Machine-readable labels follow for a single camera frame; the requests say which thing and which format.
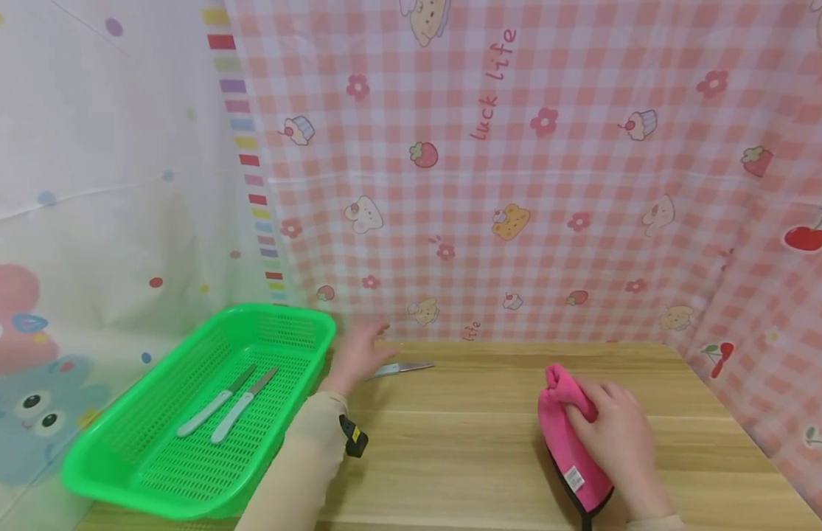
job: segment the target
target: beige sleeve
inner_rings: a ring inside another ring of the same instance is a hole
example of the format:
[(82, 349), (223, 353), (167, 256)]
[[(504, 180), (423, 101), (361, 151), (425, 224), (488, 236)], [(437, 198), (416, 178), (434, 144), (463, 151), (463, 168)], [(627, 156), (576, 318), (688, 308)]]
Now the beige sleeve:
[(296, 414), (235, 531), (313, 531), (346, 448), (346, 401), (317, 392)]
[(631, 521), (625, 531), (685, 531), (685, 524), (679, 516), (667, 516), (655, 520)]

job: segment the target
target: left hand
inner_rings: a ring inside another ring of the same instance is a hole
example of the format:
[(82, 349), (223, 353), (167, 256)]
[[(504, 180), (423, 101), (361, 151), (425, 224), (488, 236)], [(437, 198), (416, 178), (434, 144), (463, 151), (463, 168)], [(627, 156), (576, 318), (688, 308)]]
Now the left hand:
[(385, 361), (398, 354), (396, 348), (375, 346), (376, 337), (389, 326), (386, 321), (355, 323), (334, 352), (331, 370), (319, 390), (337, 392), (347, 398), (357, 384), (374, 375)]

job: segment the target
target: table surface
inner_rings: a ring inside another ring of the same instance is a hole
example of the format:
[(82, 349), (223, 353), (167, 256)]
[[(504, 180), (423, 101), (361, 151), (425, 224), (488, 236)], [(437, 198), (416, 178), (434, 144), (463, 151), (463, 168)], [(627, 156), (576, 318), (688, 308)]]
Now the table surface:
[[(822, 530), (822, 522), (677, 353), (655, 343), (407, 342), (433, 369), (367, 381), (349, 417), (370, 436), (346, 459), (320, 531), (577, 530), (537, 426), (544, 368), (614, 380), (644, 404), (658, 470), (689, 531)], [(622, 529), (613, 496), (594, 529)], [(94, 504), (77, 531), (222, 531)]]

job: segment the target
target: basket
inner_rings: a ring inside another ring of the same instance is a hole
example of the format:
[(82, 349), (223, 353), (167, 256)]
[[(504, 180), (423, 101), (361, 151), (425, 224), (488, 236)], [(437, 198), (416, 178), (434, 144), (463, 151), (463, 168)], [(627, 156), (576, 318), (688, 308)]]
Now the basket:
[[(68, 490), (172, 520), (241, 513), (316, 384), (336, 327), (325, 313), (243, 304), (217, 313), (82, 434), (63, 464)], [(243, 370), (257, 369), (192, 435), (178, 427)], [(268, 369), (278, 373), (221, 444), (210, 434)]]

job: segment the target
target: pink oven mitt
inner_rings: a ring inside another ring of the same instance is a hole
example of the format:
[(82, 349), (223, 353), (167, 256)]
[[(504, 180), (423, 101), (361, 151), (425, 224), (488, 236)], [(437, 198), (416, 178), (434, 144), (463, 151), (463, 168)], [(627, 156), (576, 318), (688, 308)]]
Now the pink oven mitt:
[(546, 367), (546, 389), (537, 399), (537, 418), (549, 449), (558, 479), (582, 515), (582, 530), (591, 529), (591, 519), (605, 506), (613, 485), (597, 465), (567, 418), (565, 404), (579, 408), (589, 423), (596, 420), (596, 406), (590, 402), (561, 365)]

